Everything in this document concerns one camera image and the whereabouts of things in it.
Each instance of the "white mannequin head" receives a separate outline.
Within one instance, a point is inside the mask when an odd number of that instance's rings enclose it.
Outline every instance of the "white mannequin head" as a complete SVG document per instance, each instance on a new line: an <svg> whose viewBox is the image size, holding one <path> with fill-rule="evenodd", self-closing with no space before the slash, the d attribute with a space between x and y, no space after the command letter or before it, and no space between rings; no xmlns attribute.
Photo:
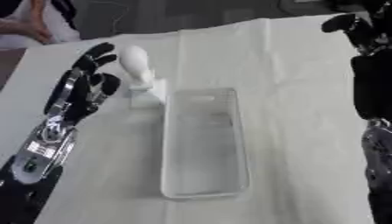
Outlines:
<svg viewBox="0 0 392 224"><path fill-rule="evenodd" d="M154 73L150 70L149 56L143 48L136 45L125 47L120 52L119 61L133 81L142 84L153 82Z"/></svg>

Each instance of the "transparent plastic tray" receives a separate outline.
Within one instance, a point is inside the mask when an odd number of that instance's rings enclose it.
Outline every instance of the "transparent plastic tray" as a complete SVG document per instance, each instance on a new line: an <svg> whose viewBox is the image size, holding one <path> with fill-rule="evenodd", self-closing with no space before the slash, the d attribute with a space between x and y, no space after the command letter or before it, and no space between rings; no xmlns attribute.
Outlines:
<svg viewBox="0 0 392 224"><path fill-rule="evenodd" d="M166 108L161 191L170 199L236 195L249 187L236 92L182 90Z"/></svg>

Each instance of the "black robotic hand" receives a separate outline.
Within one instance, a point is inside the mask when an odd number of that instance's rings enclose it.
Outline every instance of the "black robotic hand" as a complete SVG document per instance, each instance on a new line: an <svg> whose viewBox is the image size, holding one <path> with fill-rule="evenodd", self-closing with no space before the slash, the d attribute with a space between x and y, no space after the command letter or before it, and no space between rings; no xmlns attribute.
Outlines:
<svg viewBox="0 0 392 224"><path fill-rule="evenodd" d="M52 91L44 113L49 115L54 111L57 115L57 108L60 108L65 113L65 121L76 125L83 118L96 112L99 104L120 86L120 80L114 75L96 73L100 67L117 59L116 55L110 54L114 49L110 43L102 43L85 52L73 64L72 69L61 77ZM58 105L59 99L64 97L67 91L65 104Z"/></svg>
<svg viewBox="0 0 392 224"><path fill-rule="evenodd" d="M343 31L359 56L352 58L354 105L368 120L362 146L367 158L369 202L377 224L392 223L392 1L360 0L369 13L333 17L324 32Z"/></svg>

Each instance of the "robotic hand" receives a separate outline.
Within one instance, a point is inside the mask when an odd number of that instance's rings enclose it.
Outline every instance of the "robotic hand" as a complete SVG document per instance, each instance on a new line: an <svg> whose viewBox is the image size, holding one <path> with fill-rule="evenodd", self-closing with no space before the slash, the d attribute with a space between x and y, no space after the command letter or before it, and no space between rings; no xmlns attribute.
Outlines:
<svg viewBox="0 0 392 224"><path fill-rule="evenodd" d="M324 32L343 31L360 56L351 60L354 105L367 120L362 147L367 158L369 202L377 224L392 223L392 1L361 0L370 21L355 14L333 17Z"/></svg>
<svg viewBox="0 0 392 224"><path fill-rule="evenodd" d="M83 54L60 78L44 114L19 152L0 171L0 223L29 223L38 217L75 146L75 126L115 93L120 80L97 69L117 59L103 43Z"/></svg>

